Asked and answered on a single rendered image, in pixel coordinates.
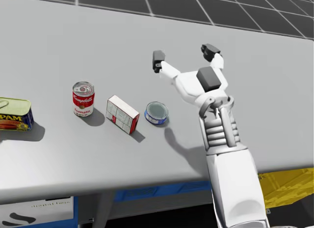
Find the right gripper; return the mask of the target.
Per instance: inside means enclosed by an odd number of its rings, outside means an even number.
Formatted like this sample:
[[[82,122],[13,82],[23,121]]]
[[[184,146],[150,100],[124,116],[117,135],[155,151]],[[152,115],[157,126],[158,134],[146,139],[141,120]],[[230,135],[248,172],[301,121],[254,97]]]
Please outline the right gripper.
[[[224,59],[220,50],[211,44],[201,46],[203,57],[210,63],[217,75],[221,86],[218,89],[205,92],[197,78],[197,71],[181,73],[178,69],[165,61],[165,53],[161,50],[153,51],[153,71],[168,79],[173,79],[173,85],[181,98],[187,103],[204,103],[209,97],[217,102],[226,103],[228,96],[225,92],[228,82],[224,77]]]

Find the blue flat can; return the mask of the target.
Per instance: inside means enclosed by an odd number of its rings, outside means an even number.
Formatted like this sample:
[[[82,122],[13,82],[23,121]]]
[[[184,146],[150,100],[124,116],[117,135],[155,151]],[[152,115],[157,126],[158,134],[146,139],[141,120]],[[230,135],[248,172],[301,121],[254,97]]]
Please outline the blue flat can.
[[[145,118],[154,125],[162,125],[168,118],[168,108],[160,102],[154,101],[147,105]]]

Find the red and white can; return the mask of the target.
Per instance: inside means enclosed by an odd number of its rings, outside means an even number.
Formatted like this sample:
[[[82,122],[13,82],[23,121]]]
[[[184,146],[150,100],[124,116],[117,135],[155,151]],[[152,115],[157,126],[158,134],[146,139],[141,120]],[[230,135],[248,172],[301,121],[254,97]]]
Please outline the red and white can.
[[[73,112],[80,117],[86,117],[94,110],[94,86],[89,82],[77,82],[73,85]]]

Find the green and blue rectangular can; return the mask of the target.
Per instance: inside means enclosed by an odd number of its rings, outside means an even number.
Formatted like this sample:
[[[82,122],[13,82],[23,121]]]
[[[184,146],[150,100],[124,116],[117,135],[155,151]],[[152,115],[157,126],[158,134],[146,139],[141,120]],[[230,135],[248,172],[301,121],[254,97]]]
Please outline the green and blue rectangular can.
[[[0,97],[0,130],[29,131],[33,124],[30,101]]]

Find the red and white carton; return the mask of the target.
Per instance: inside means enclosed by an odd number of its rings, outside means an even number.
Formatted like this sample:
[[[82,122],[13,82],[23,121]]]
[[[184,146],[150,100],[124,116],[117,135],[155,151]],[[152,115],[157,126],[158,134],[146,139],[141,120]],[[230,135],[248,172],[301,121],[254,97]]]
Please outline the red and white carton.
[[[113,95],[107,100],[105,116],[130,135],[136,129],[140,114],[117,95]]]

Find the blue box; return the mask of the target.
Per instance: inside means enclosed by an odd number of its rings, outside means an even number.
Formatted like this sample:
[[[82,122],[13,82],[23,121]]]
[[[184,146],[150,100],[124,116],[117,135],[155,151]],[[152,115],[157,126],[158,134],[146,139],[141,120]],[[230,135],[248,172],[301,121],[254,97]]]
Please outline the blue box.
[[[211,190],[211,184],[209,181],[194,181],[120,190],[116,192],[114,201],[121,202],[129,200],[138,200],[160,196],[176,195],[182,193],[191,193],[203,190]]]

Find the yellow box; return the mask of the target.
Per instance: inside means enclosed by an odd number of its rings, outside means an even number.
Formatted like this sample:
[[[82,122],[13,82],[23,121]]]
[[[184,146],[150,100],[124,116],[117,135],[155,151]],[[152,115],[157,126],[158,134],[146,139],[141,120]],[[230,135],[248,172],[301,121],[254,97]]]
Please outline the yellow box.
[[[260,173],[266,209],[290,205],[314,193],[314,168]]]

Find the white box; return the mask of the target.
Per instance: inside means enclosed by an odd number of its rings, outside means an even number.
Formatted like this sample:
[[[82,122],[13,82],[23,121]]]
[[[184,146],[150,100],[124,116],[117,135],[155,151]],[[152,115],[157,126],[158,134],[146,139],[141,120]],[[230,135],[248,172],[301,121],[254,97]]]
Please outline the white box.
[[[0,228],[37,225],[73,217],[73,197],[0,205]]]

